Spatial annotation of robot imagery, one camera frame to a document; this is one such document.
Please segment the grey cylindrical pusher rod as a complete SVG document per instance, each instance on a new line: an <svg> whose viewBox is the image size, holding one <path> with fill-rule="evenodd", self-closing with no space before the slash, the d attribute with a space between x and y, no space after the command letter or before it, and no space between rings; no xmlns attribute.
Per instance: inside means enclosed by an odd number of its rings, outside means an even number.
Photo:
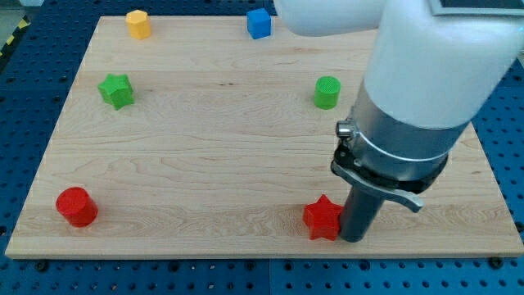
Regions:
<svg viewBox="0 0 524 295"><path fill-rule="evenodd" d="M352 187L339 216L339 236L350 243L360 241L383 203L383 198Z"/></svg>

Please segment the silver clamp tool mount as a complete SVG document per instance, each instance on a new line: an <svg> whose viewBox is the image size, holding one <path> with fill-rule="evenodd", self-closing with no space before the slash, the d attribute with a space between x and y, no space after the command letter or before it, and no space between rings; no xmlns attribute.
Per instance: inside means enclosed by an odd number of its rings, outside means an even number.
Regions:
<svg viewBox="0 0 524 295"><path fill-rule="evenodd" d="M385 201L413 212L418 196L444 169L451 148L466 128L425 128L386 114L364 84L345 120L337 122L339 145L332 171L351 184L350 209L378 211Z"/></svg>

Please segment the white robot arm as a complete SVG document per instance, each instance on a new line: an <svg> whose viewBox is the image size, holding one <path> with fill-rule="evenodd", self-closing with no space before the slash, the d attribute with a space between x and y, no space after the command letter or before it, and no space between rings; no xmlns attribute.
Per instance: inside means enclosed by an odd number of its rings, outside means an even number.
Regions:
<svg viewBox="0 0 524 295"><path fill-rule="evenodd" d="M340 236L361 240L386 201L411 211L523 48L520 1L294 1L275 10L294 34L377 31L331 168L351 186Z"/></svg>

